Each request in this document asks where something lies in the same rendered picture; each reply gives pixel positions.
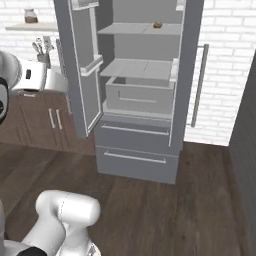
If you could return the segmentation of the grey fridge shelf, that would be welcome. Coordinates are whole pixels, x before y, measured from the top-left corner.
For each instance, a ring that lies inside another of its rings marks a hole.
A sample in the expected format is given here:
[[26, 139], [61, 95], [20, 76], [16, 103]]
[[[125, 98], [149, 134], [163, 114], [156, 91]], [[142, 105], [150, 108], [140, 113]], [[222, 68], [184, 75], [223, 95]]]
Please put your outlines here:
[[114, 59], [101, 73], [104, 77], [168, 80], [171, 61]]
[[113, 23], [98, 31], [99, 34], [139, 34], [139, 35], [180, 35], [181, 24], [163, 23], [154, 28], [153, 23]]

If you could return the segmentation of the grey fridge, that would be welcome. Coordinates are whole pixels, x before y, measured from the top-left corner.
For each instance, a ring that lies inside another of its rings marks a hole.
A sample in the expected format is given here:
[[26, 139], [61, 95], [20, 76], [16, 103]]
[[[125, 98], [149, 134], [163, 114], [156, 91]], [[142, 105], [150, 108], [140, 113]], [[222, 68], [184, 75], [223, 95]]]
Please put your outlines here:
[[186, 0], [99, 0], [99, 6], [95, 9], [96, 29], [98, 50], [103, 56], [103, 64], [98, 72], [102, 104], [102, 115], [98, 122], [107, 114], [163, 120], [170, 128], [173, 103], [170, 114], [109, 109], [106, 103], [106, 83], [111, 77], [101, 76], [100, 73], [114, 59], [171, 61], [170, 78], [165, 81], [173, 81], [176, 86], [182, 31], [180, 35], [99, 34], [98, 31], [113, 23], [154, 24], [155, 21], [181, 24], [183, 28], [185, 4]]

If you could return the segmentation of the grey left fridge door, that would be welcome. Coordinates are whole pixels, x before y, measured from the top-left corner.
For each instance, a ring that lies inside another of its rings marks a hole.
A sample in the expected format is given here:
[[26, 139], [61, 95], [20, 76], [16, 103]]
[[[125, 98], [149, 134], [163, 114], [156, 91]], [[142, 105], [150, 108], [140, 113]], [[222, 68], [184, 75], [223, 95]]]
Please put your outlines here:
[[54, 7], [77, 136], [87, 138], [102, 115], [100, 67], [88, 77], [80, 74], [81, 67], [86, 67], [95, 55], [100, 55], [97, 7], [73, 10], [71, 0], [54, 0]]

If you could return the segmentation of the grey fridge door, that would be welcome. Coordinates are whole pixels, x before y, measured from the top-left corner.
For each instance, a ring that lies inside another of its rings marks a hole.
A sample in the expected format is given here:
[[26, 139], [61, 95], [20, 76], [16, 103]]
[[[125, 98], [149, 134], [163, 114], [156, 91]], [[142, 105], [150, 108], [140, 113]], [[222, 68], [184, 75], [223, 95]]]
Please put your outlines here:
[[183, 144], [203, 6], [204, 0], [186, 0], [184, 9], [179, 70], [169, 137], [169, 146], [174, 152], [179, 152]]
[[97, 7], [73, 10], [71, 0], [54, 0], [54, 7], [77, 136], [87, 138], [102, 115], [100, 67], [88, 77], [80, 74], [81, 67], [86, 67], [95, 55], [100, 55]]

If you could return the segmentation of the grey right fridge door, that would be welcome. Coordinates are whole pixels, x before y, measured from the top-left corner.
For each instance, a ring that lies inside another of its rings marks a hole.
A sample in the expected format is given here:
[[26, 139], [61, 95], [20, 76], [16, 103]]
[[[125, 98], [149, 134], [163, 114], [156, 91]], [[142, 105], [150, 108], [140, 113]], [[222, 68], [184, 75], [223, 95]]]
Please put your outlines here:
[[204, 0], [186, 0], [184, 9], [179, 70], [169, 137], [169, 146], [174, 152], [179, 152], [183, 144], [203, 6]]

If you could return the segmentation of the grey freezer drawer front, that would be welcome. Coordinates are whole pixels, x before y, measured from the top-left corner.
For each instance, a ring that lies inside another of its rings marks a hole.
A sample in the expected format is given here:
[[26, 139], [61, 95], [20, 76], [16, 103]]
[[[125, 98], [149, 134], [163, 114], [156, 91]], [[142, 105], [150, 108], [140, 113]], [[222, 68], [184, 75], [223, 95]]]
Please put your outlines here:
[[169, 135], [152, 135], [120, 130], [104, 129], [102, 125], [162, 131], [170, 133], [168, 124], [163, 120], [149, 120], [105, 114], [94, 129], [95, 144], [102, 147], [111, 147], [125, 150], [148, 152], [160, 155], [178, 156], [169, 146]]
[[[129, 160], [104, 156], [104, 152], [121, 155], [137, 156], [167, 161], [166, 164]], [[175, 156], [156, 155], [144, 152], [97, 147], [96, 159], [98, 172], [146, 181], [174, 184], [178, 170], [179, 158]]]

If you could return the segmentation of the grey crisper drawer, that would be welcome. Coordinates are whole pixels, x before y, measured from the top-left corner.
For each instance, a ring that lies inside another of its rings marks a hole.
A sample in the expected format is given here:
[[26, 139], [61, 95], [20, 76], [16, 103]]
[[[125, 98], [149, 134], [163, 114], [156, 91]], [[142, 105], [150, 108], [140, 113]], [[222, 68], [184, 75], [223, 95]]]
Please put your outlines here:
[[106, 83], [109, 109], [170, 114], [175, 82], [111, 77]]

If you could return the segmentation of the white door bin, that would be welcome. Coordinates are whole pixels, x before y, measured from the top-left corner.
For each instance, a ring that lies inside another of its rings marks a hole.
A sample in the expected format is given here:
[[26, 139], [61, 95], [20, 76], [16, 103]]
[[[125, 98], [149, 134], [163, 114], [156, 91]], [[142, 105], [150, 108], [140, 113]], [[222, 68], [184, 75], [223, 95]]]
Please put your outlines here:
[[71, 0], [73, 10], [83, 10], [95, 8], [99, 5], [99, 0]]
[[84, 77], [88, 77], [94, 71], [96, 71], [103, 64], [103, 56], [95, 55], [94, 60], [86, 67], [80, 68], [80, 74]]

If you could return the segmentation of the white rounded appliance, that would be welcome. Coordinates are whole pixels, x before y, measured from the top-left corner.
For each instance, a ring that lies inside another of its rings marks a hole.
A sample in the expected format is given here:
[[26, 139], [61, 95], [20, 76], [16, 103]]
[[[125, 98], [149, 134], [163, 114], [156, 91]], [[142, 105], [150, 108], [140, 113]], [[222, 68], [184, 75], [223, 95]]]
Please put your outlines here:
[[52, 66], [47, 70], [47, 77], [44, 89], [46, 91], [66, 92], [68, 89], [68, 80], [61, 73], [58, 66]]

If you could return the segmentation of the brown wooden cupboard run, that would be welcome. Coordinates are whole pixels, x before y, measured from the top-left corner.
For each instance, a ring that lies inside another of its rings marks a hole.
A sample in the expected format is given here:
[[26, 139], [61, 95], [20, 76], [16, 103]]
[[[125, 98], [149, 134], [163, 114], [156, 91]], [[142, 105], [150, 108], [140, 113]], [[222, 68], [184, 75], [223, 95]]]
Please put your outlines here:
[[[0, 142], [29, 147], [94, 155], [94, 136], [79, 139], [73, 115], [64, 93], [11, 95], [9, 111], [0, 125]], [[56, 128], [51, 127], [51, 108]], [[60, 110], [63, 129], [58, 126], [56, 109]]]

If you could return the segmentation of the white toaster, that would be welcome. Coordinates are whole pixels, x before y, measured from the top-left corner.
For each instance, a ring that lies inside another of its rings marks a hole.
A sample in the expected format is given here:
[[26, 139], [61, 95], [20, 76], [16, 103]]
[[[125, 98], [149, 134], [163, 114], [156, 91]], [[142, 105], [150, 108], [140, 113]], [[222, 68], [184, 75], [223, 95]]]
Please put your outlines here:
[[16, 91], [41, 91], [45, 85], [47, 66], [45, 63], [20, 59], [19, 80], [13, 87]]

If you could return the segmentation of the grey pot with utensils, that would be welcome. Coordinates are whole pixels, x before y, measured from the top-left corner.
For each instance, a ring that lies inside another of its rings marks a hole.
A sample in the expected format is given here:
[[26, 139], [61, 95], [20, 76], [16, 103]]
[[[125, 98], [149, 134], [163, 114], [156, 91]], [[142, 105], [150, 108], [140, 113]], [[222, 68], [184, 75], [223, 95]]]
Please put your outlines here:
[[50, 51], [54, 49], [49, 36], [43, 38], [38, 37], [35, 42], [32, 43], [33, 48], [37, 52], [37, 60], [45, 63], [48, 68], [51, 68]]

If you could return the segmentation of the glass jar with brown contents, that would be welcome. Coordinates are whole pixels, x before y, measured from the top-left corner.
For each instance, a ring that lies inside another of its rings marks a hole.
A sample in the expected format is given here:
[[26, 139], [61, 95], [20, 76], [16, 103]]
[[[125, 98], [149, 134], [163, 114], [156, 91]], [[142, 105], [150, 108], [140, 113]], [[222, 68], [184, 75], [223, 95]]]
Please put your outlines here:
[[24, 19], [26, 23], [37, 23], [38, 18], [33, 9], [25, 9], [24, 10]]

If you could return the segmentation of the white wall shelf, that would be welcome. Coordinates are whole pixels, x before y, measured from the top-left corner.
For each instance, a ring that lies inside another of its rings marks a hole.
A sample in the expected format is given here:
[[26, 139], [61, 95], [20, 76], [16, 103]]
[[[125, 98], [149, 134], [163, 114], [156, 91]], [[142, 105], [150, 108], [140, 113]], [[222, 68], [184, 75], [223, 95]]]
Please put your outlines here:
[[43, 31], [57, 32], [58, 26], [56, 23], [20, 23], [6, 27], [7, 31]]

